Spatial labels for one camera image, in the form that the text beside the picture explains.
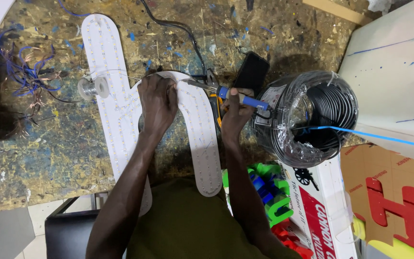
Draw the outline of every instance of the blue soldering iron handle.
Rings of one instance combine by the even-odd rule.
[[[228,99],[230,96],[230,88],[220,86],[217,90],[217,96]],[[268,103],[245,96],[241,93],[239,93],[239,102],[265,111],[270,107]]]

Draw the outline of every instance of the person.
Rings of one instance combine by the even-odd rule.
[[[238,89],[221,135],[228,168],[230,204],[224,189],[199,193],[194,178],[176,178],[151,188],[149,212],[138,217],[148,166],[178,110],[176,83],[158,74],[137,86],[144,126],[137,146],[92,228],[86,258],[286,258],[300,259],[273,235],[261,198],[253,187],[239,147],[239,134],[254,111],[239,104]]]

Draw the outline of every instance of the label on cable coil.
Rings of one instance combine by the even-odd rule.
[[[266,90],[266,92],[261,97],[261,101],[268,103],[273,109],[277,105],[277,101],[279,100],[282,92],[284,91],[287,85],[279,86],[279,87],[270,87]],[[263,111],[258,109],[258,114],[263,115],[264,117],[269,117],[271,114],[269,111]],[[271,126],[272,119],[263,119],[259,116],[255,119],[255,124],[264,125],[264,126]]]

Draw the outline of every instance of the plastic wrap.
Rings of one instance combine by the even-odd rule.
[[[323,83],[337,86],[343,94],[348,96],[354,107],[353,115],[357,120],[356,97],[346,81],[334,72],[311,71],[284,76],[268,84],[257,97],[258,100],[270,103],[274,109],[269,120],[256,115],[253,115],[250,120],[258,143],[291,167],[313,167],[339,151],[340,147],[322,151],[311,144],[294,140],[292,129],[307,125],[308,118],[311,118],[313,107],[306,96],[307,90]],[[270,115],[266,111],[260,111],[260,114],[265,117]],[[346,141],[346,136],[347,133],[343,136],[341,144]]]

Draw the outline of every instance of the chair backrest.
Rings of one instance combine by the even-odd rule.
[[[61,213],[46,219],[48,259],[84,259],[92,226],[100,210]]]

